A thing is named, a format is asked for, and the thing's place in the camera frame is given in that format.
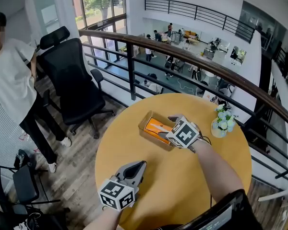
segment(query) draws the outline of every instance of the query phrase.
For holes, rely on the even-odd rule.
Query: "chair armrest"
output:
[[[101,72],[98,69],[91,70],[91,74],[93,75],[97,83],[101,82],[104,79],[104,77],[102,76]]]
[[[50,105],[50,90],[46,90],[43,94],[43,107]]]

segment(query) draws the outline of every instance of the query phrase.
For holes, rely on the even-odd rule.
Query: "white sneaker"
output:
[[[49,166],[49,171],[51,173],[55,173],[57,171],[57,163],[51,163],[51,164],[48,164]]]
[[[72,145],[72,141],[68,137],[65,137],[63,141],[60,141],[60,143],[66,147],[70,147]]]

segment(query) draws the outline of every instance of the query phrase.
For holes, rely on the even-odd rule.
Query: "tree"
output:
[[[86,10],[99,9],[101,11],[102,20],[108,17],[108,8],[111,6],[110,0],[83,0]]]

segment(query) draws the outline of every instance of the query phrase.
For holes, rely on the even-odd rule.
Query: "chair base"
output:
[[[113,110],[100,110],[99,112],[97,112],[97,113],[95,113],[95,114],[101,114],[101,113],[111,113],[112,116],[115,116],[115,115],[116,115]],[[90,118],[88,119],[88,121],[89,121],[89,123],[90,123],[91,126],[92,126],[93,134],[94,134],[94,136],[93,136],[94,139],[99,139],[99,136],[100,136],[100,135],[99,135],[99,131],[98,131],[98,129],[96,128],[95,124],[93,123],[92,118],[90,117]],[[74,126],[70,129],[70,132],[71,132],[71,134],[72,134],[73,136],[76,135],[76,130],[77,130],[77,128],[79,128],[79,127],[81,126],[81,124],[82,124],[82,123],[76,124],[76,125],[74,125]]]

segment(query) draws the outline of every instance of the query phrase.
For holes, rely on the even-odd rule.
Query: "flower vase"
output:
[[[216,122],[216,120],[217,120],[217,118],[214,119],[211,123],[211,134],[216,138],[223,138],[226,136],[227,130],[224,131],[224,130],[221,130],[219,128],[213,128],[213,123]]]

